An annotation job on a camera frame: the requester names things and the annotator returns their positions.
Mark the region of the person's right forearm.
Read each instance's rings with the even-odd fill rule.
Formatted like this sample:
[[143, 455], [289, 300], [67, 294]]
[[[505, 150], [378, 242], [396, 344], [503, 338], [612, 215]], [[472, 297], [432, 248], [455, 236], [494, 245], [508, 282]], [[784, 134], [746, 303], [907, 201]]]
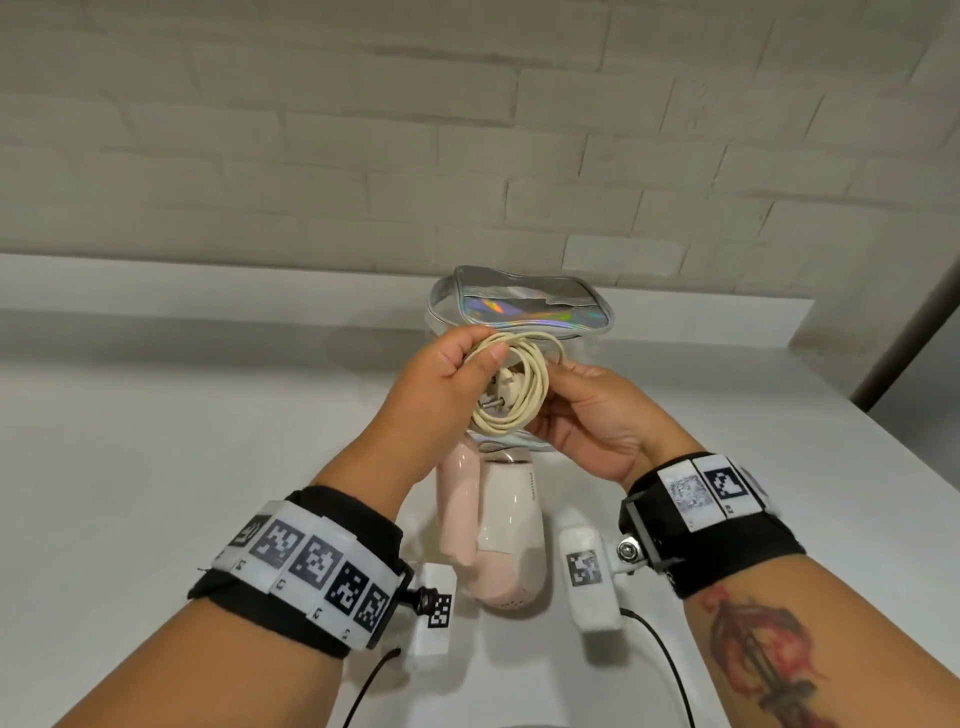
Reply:
[[730, 728], [960, 728], [960, 678], [806, 555], [683, 610]]

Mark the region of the black wristband with marker tiles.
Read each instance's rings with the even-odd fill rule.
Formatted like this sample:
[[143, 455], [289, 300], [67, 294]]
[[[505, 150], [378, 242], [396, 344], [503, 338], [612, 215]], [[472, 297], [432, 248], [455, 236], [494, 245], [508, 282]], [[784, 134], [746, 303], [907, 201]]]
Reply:
[[187, 593], [336, 659], [373, 650], [413, 576], [403, 532], [342, 491], [262, 506]]
[[719, 453], [695, 451], [653, 467], [630, 485], [618, 528], [685, 601], [728, 577], [807, 551], [762, 486]]

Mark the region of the beige pipe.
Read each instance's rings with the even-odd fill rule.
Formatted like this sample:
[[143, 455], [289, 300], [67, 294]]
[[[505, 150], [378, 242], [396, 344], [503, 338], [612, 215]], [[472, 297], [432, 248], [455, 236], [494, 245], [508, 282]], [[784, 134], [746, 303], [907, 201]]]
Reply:
[[849, 400], [863, 412], [875, 406], [908, 366], [960, 309], [960, 256], [951, 264], [917, 313], [856, 387]]

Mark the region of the person's left hand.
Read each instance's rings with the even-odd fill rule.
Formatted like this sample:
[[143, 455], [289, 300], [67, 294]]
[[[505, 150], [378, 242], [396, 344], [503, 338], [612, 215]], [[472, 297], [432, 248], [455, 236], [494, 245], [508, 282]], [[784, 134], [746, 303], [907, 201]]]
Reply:
[[459, 370], [478, 348], [508, 347], [495, 331], [473, 324], [451, 328], [404, 367], [375, 418], [402, 471], [422, 480], [458, 443], [488, 383], [460, 383]]

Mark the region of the person's left forearm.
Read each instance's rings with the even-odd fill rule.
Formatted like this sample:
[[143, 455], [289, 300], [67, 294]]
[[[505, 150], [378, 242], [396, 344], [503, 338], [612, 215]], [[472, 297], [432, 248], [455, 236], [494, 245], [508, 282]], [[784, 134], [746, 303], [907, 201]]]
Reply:
[[[451, 439], [404, 442], [365, 433], [313, 483], [394, 521], [413, 485], [451, 449]], [[170, 618], [54, 728], [317, 728], [330, 719], [344, 661], [202, 598]]]

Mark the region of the pink and white hair dryer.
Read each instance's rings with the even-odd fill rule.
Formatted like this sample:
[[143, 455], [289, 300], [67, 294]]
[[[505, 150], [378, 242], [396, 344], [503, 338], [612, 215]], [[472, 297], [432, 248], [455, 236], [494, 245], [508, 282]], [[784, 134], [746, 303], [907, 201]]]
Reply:
[[532, 452], [464, 434], [436, 467], [439, 551], [491, 610], [531, 605], [546, 585], [546, 532]]

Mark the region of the holographic silver pouch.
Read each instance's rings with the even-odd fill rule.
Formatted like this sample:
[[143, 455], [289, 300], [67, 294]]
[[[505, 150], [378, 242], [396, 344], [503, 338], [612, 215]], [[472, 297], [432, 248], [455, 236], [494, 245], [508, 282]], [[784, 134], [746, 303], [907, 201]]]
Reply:
[[424, 319], [436, 335], [462, 326], [494, 330], [510, 347], [503, 368], [479, 400], [467, 434], [479, 441], [521, 446], [535, 453], [552, 446], [527, 427], [548, 393], [547, 362], [561, 362], [571, 343], [607, 334], [615, 313], [594, 287], [576, 276], [508, 273], [462, 265], [439, 279]]

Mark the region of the person's right hand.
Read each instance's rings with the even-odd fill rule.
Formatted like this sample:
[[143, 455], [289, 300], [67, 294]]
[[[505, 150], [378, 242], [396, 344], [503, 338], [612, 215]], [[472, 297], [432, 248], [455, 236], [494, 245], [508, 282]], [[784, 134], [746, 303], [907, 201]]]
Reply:
[[589, 475], [629, 492], [647, 473], [706, 449], [634, 383], [607, 370], [595, 387], [550, 387], [527, 431]]

